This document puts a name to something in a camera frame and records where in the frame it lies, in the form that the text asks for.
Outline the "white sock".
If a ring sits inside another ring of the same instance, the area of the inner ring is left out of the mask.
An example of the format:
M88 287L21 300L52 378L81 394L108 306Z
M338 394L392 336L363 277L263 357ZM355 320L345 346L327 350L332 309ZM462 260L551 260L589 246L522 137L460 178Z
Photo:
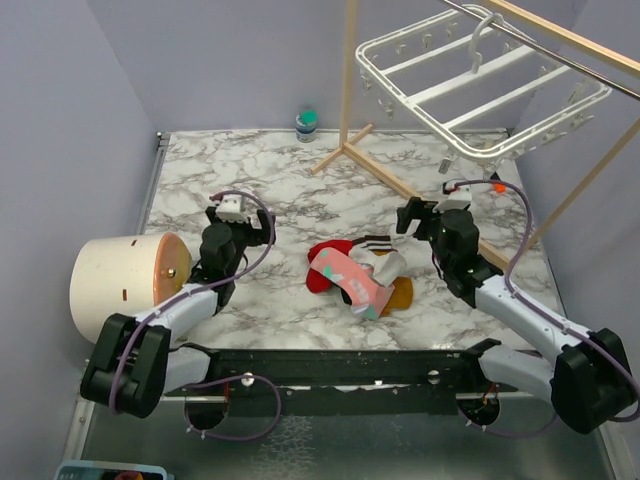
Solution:
M397 251L377 255L371 250L355 250L351 257L358 264L370 266L372 268L371 278L384 287L392 285L407 267L405 258Z

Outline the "red sock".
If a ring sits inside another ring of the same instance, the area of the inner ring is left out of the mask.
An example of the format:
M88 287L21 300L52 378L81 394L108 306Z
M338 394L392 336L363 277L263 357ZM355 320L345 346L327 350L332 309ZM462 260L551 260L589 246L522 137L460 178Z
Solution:
M307 253L309 270L306 276L306 286L311 293L323 293L329 290L333 285L331 281L333 268L326 260L316 261L316 258L321 254L321 252L330 248L344 255L348 255L353 245L354 242L352 240L337 239L320 242L309 249Z

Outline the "pink sock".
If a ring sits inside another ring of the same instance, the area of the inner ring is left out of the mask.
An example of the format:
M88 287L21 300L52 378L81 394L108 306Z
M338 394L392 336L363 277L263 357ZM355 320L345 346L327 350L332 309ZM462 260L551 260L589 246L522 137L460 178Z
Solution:
M318 260L326 260L333 268L331 281L351 296L351 312L355 316L369 320L376 320L381 316L393 287L379 285L358 263L336 250L323 250L316 258Z

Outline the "white plastic sock hanger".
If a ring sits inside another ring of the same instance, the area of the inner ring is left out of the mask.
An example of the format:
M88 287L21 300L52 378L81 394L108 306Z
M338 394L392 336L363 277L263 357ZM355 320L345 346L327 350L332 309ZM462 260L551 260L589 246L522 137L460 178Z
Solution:
M425 31L415 32L403 39L371 47L366 50L365 55L379 69L387 69L464 38L472 34L477 25L477 20L460 15L454 20L433 25ZM482 55L482 62L488 64L517 46L512 38L503 33L486 30L480 38L477 49ZM468 72L471 65L472 59L468 47L460 46L424 63L394 73L390 79L403 93L411 96ZM531 53L493 75L428 101L422 107L437 121L446 123L540 78L555 67L551 59ZM364 88L377 87L381 91L382 96L379 102L388 116L392 116L398 109L404 109L432 133L411 112L394 101L377 82L366 77L360 65L359 68ZM595 106L607 99L611 93L611 89L605 88L591 78L575 70L568 70L546 82L536 91L527 93L461 125L454 132L468 146L485 150L514 139L526 129L546 120L567 106L588 98L594 100L591 106L583 109L578 115L570 116L539 137L519 145L515 154L508 154L503 159L491 160L484 164L477 163L485 169L487 174L493 174L503 162L516 160L581 128L592 119ZM447 159L469 160L449 147L438 135L434 135L447 146Z

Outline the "mustard striped sock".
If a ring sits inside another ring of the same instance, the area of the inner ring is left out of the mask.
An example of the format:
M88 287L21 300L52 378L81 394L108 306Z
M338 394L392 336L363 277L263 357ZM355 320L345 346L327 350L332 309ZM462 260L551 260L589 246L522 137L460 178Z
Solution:
M393 251L389 235L365 235L352 240L349 257L360 265L374 267L378 257Z

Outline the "black sock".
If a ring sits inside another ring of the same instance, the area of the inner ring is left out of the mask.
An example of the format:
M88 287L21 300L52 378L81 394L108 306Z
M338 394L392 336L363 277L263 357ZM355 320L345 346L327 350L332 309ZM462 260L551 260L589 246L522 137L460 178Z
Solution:
M341 289L341 297L342 297L343 302L345 304L347 304L347 305L351 305L352 304L351 296L344 289Z

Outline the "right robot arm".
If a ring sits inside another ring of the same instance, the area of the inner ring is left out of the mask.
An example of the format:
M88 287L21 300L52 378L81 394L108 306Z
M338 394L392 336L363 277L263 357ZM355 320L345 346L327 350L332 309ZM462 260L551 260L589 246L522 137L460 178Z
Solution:
M548 309L513 285L505 271L479 252L479 230L468 208L440 209L411 198L398 208L396 231L429 243L448 290L474 309L506 324L535 355L487 342L459 367L461 383L481 391L506 384L548 402L572 430L587 434L639 402L623 343L613 331L598 332Z

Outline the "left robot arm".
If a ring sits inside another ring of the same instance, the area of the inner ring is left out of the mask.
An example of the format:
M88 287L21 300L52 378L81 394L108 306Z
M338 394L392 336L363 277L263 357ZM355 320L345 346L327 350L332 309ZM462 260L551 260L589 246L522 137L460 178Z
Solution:
M145 418L167 392L189 385L206 395L218 388L221 371L209 354L176 342L226 307L246 272L240 266L246 249L275 243L275 214L264 209L256 214L260 225L253 227L242 214L231 219L222 205L207 208L200 257L186 283L147 311L107 317L80 383L82 398Z

